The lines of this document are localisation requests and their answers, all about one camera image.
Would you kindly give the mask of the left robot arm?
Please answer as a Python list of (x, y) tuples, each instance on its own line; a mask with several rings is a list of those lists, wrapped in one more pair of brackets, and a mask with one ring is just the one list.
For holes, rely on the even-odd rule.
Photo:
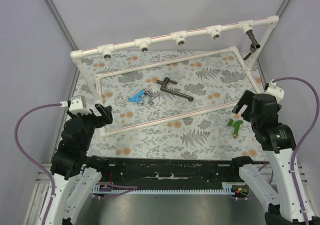
[(52, 158), (49, 174), (51, 195), (47, 208), (40, 217), (43, 225), (63, 225), (68, 222), (62, 217), (62, 205), (67, 204), (67, 192), (71, 191), (83, 165), (95, 169), (97, 173), (107, 167), (107, 159), (95, 155), (88, 157), (87, 151), (95, 129), (113, 123), (112, 107), (101, 104), (94, 106), (100, 116), (95, 115), (91, 109), (88, 114), (67, 111), (70, 119), (63, 126), (62, 140)]

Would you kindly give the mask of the green plastic faucet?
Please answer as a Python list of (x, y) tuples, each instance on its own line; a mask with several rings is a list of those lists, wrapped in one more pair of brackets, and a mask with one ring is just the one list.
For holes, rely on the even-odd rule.
[(227, 126), (234, 128), (234, 131), (233, 131), (233, 133), (232, 133), (232, 136), (233, 136), (234, 138), (237, 138), (237, 137), (238, 137), (238, 135), (239, 135), (239, 130), (240, 130), (240, 126), (241, 126), (242, 124), (243, 124), (243, 121), (242, 121), (242, 120), (236, 120), (236, 121), (234, 121), (233, 119), (229, 119), (229, 120), (227, 121)]

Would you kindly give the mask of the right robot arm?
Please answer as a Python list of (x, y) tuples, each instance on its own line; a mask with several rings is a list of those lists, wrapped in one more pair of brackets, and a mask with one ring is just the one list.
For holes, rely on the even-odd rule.
[(251, 124), (255, 139), (271, 166), (277, 189), (262, 177), (249, 156), (233, 158), (233, 174), (243, 180), (259, 200), (268, 225), (318, 225), (303, 186), (296, 159), (297, 145), (289, 126), (278, 121), (282, 108), (275, 96), (246, 90), (232, 110), (237, 114), (243, 106), (242, 118)]

